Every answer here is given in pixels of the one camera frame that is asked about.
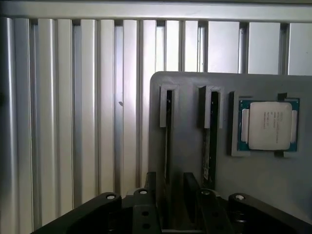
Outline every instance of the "dark gap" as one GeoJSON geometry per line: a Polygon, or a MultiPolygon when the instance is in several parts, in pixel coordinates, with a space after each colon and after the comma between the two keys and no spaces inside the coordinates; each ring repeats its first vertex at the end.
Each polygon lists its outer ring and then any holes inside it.
{"type": "Polygon", "coordinates": [[[165,25],[166,25],[166,21],[165,20],[157,20],[156,21],[156,26],[164,27],[165,25]]]}
{"type": "Polygon", "coordinates": [[[81,26],[81,20],[80,19],[73,19],[72,24],[73,24],[73,26],[81,26]]]}
{"type": "Polygon", "coordinates": [[[122,19],[116,19],[114,21],[115,27],[116,26],[123,26],[123,20],[122,19]]]}
{"type": "MultiPolygon", "coordinates": [[[[139,77],[143,77],[143,69],[142,69],[142,64],[143,64],[143,58],[141,54],[143,54],[143,44],[141,41],[143,41],[143,21],[139,21],[137,24],[137,46],[136,46],[136,60],[137,60],[137,66],[136,66],[136,73],[139,74],[139,77]]],[[[139,91],[139,94],[137,94],[137,99],[136,99],[136,112],[138,113],[137,118],[136,118],[136,125],[139,126],[136,129],[136,135],[137,135],[137,141],[136,141],[136,148],[138,149],[137,154],[136,154],[136,185],[138,187],[144,186],[145,181],[142,181],[142,185],[140,184],[141,181],[141,176],[140,176],[140,169],[141,169],[141,147],[140,147],[140,139],[141,139],[141,131],[142,131],[142,94],[143,94],[143,87],[141,83],[141,79],[137,79],[137,84],[136,84],[136,90],[139,91]]]]}
{"type": "Polygon", "coordinates": [[[277,94],[278,101],[285,101],[286,98],[287,98],[287,93],[277,94]]]}
{"type": "Polygon", "coordinates": [[[205,128],[205,112],[206,112],[206,89],[207,87],[199,88],[198,93],[198,118],[197,126],[203,129],[203,146],[202,146],[202,183],[205,185],[208,181],[209,167],[209,129],[205,128]]]}
{"type": "Polygon", "coordinates": [[[284,151],[274,151],[275,157],[284,157],[284,151]]]}
{"type": "Polygon", "coordinates": [[[172,94],[173,94],[172,90],[167,91],[166,146],[165,146],[165,181],[166,181],[166,184],[170,183],[172,94]]]}
{"type": "Polygon", "coordinates": [[[204,180],[204,187],[208,189],[215,189],[215,167],[217,154],[217,133],[218,133],[218,119],[219,119],[219,92],[211,92],[210,105],[210,128],[207,129],[204,135],[206,144],[205,156],[208,156],[208,180],[204,180]]]}
{"type": "Polygon", "coordinates": [[[185,70],[185,50],[184,50],[184,44],[185,44],[185,21],[179,22],[179,71],[185,70]]]}
{"type": "Polygon", "coordinates": [[[31,24],[32,26],[38,25],[38,19],[30,19],[30,24],[31,24]]]}
{"type": "Polygon", "coordinates": [[[40,157],[39,157],[39,146],[40,138],[39,134],[39,41],[38,41],[38,20],[30,21],[30,93],[31,93],[31,122],[32,122],[32,180],[33,180],[33,225],[34,230],[38,229],[42,225],[41,219],[41,183],[40,183],[40,157]]]}
{"type": "Polygon", "coordinates": [[[248,73],[249,23],[239,23],[238,73],[248,73]]]}
{"type": "Polygon", "coordinates": [[[204,25],[204,42],[203,42],[203,49],[204,49],[204,55],[203,55],[203,72],[208,72],[208,48],[209,48],[209,44],[208,44],[208,36],[209,36],[209,24],[208,22],[205,22],[204,25]]]}
{"type": "Polygon", "coordinates": [[[278,74],[288,74],[288,57],[289,57],[289,24],[280,24],[279,34],[279,58],[278,58],[278,74]]]}
{"type": "Polygon", "coordinates": [[[227,139],[226,139],[226,152],[227,155],[232,155],[232,137],[233,137],[233,114],[234,114],[234,92],[229,93],[228,105],[228,126],[227,126],[227,139]]]}
{"type": "Polygon", "coordinates": [[[81,99],[81,26],[73,25],[73,99],[74,99],[74,157],[73,157],[73,186],[74,208],[82,203],[81,194],[81,123],[82,123],[82,99],[81,99]]]}

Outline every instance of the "black slot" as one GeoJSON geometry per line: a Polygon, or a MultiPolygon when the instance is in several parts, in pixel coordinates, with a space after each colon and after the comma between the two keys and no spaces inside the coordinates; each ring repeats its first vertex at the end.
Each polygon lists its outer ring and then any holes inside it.
{"type": "Polygon", "coordinates": [[[165,181],[170,183],[170,153],[171,153],[171,121],[172,121],[172,90],[167,91],[166,103],[166,148],[165,148],[165,181]]]}
{"type": "Polygon", "coordinates": [[[215,189],[218,119],[219,92],[211,92],[210,127],[204,129],[204,170],[208,170],[208,176],[203,177],[203,185],[208,189],[215,189]]]}

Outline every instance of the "slot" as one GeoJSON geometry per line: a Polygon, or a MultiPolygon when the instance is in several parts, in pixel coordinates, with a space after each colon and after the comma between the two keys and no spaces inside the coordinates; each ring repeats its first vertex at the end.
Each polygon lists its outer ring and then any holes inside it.
{"type": "Polygon", "coordinates": [[[166,100],[166,145],[165,145],[165,169],[164,169],[166,184],[170,183],[172,92],[173,92],[172,90],[167,90],[167,100],[166,100]]]}
{"type": "Polygon", "coordinates": [[[278,74],[287,75],[289,57],[289,24],[280,24],[278,74]]]}
{"type": "Polygon", "coordinates": [[[203,185],[208,189],[215,189],[219,102],[220,93],[211,92],[210,125],[203,130],[203,185]]]}
{"type": "Polygon", "coordinates": [[[249,24],[239,24],[239,51],[238,51],[238,72],[248,73],[248,47],[249,47],[249,24]]]}

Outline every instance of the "black plastic mount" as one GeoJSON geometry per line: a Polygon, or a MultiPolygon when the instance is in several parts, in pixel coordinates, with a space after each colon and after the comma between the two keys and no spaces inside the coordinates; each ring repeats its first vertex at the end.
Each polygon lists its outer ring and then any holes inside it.
{"type": "Polygon", "coordinates": [[[196,230],[162,230],[156,207],[156,173],[124,199],[104,193],[34,231],[33,234],[311,234],[312,225],[246,194],[224,200],[201,189],[193,173],[183,175],[184,204],[196,230]]]}

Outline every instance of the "white surface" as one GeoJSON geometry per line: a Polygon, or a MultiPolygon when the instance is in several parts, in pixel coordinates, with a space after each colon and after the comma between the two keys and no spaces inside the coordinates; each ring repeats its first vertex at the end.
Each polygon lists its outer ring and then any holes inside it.
{"type": "Polygon", "coordinates": [[[249,148],[252,150],[286,150],[292,130],[292,105],[287,102],[253,102],[250,104],[249,148]]]}

